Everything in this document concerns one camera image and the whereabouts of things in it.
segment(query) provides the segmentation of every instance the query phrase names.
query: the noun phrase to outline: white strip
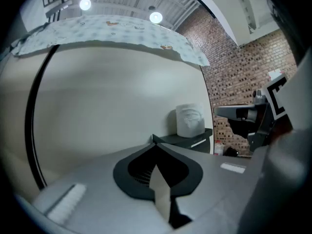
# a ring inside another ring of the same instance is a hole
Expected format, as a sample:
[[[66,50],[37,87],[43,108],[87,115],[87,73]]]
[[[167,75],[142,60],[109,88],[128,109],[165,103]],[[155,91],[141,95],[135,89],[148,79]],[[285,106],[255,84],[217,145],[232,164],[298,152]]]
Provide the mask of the white strip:
[[[64,198],[49,212],[47,217],[57,224],[64,224],[85,194],[86,186],[76,184]]]
[[[236,172],[236,173],[239,173],[239,174],[244,173],[244,171],[246,169],[246,167],[236,166],[236,165],[229,164],[229,163],[222,163],[221,164],[221,168],[229,170],[229,171],[232,171],[232,172]]]
[[[205,141],[206,141],[206,139],[203,139],[203,140],[201,140],[200,142],[197,142],[196,144],[192,145],[191,148],[192,148],[192,147],[195,147],[195,146],[197,146],[197,145],[199,145],[199,144],[201,144],[201,143],[203,143],[203,142],[205,142]]]

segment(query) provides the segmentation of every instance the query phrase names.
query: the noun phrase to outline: patterned fabric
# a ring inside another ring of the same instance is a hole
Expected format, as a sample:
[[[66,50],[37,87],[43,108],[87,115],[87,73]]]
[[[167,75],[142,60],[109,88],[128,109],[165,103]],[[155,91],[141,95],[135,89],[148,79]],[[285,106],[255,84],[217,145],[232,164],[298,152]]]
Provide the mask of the patterned fabric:
[[[12,50],[20,56],[52,45],[90,40],[142,44],[149,48],[173,50],[183,61],[208,66],[206,56],[182,35],[141,20],[123,16],[82,16],[53,22],[42,31],[34,32]]]

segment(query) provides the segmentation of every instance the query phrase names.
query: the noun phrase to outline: white tissue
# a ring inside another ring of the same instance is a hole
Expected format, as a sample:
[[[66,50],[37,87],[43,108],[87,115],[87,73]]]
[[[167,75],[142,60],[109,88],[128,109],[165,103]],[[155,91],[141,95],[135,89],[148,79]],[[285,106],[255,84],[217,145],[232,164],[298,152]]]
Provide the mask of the white tissue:
[[[204,108],[201,103],[176,107],[176,133],[191,138],[205,132]]]

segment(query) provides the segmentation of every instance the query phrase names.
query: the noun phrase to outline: black shelf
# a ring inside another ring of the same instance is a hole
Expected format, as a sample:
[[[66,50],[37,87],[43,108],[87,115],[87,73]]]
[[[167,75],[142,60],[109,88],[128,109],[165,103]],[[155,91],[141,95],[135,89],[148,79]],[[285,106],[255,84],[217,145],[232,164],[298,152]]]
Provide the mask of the black shelf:
[[[205,132],[192,138],[184,138],[178,135],[168,135],[163,137],[158,137],[153,134],[153,143],[167,143],[178,147],[187,148],[190,150],[210,153],[210,139],[209,137],[213,135],[213,130],[210,128],[205,128]]]

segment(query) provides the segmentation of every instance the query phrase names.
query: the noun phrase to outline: ceiling beam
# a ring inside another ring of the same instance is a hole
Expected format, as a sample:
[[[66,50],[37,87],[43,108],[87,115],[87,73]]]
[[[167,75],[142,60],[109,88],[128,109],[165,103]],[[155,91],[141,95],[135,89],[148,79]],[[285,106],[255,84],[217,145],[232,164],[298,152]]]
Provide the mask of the ceiling beam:
[[[183,4],[181,4],[175,0],[167,0],[167,1],[174,3],[175,5],[179,6],[181,9],[185,9]]]
[[[130,6],[123,5],[123,4],[111,3],[111,2],[93,2],[92,3],[92,7],[95,7],[95,8],[110,7],[110,8],[116,8],[116,9],[133,11],[135,13],[144,14],[147,17],[149,17],[149,15],[150,15],[150,13],[145,11],[145,10],[142,10],[142,9],[139,9],[139,8],[130,7]],[[79,7],[78,4],[73,4],[73,5],[68,6],[67,9],[79,9],[79,8],[80,7]],[[162,21],[163,21],[163,24],[165,24],[166,27],[168,27],[169,29],[172,29],[174,27],[173,24],[169,23],[165,19],[163,19]]]
[[[188,10],[186,10],[181,17],[175,22],[175,26],[172,28],[172,30],[176,31],[178,27],[184,22],[184,20],[191,14],[195,9],[199,7],[198,3],[194,3],[192,7],[189,7]]]

